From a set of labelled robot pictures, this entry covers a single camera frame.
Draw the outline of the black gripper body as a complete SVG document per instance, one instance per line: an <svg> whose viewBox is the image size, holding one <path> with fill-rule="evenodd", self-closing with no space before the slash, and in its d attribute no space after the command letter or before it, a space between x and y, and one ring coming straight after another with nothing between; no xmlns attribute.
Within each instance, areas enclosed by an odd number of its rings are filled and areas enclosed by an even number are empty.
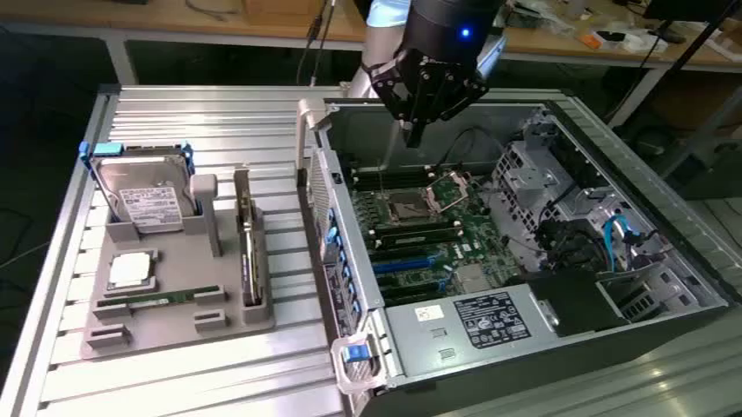
<svg viewBox="0 0 742 417"><path fill-rule="evenodd" d="M400 47L402 59L421 62L428 57L473 71L504 4L494 0L414 0Z"/></svg>

